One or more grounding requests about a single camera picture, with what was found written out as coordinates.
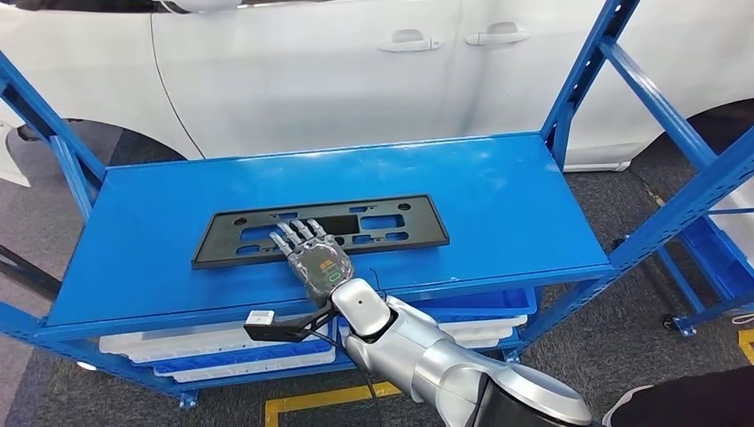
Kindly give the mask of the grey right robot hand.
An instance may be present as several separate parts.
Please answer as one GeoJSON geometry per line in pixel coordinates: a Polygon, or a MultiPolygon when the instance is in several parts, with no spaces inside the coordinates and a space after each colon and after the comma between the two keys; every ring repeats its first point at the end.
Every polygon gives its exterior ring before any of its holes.
{"type": "Polygon", "coordinates": [[[279,222],[269,237],[318,308],[326,306],[333,291],[354,277],[348,255],[314,218],[279,222]]]}

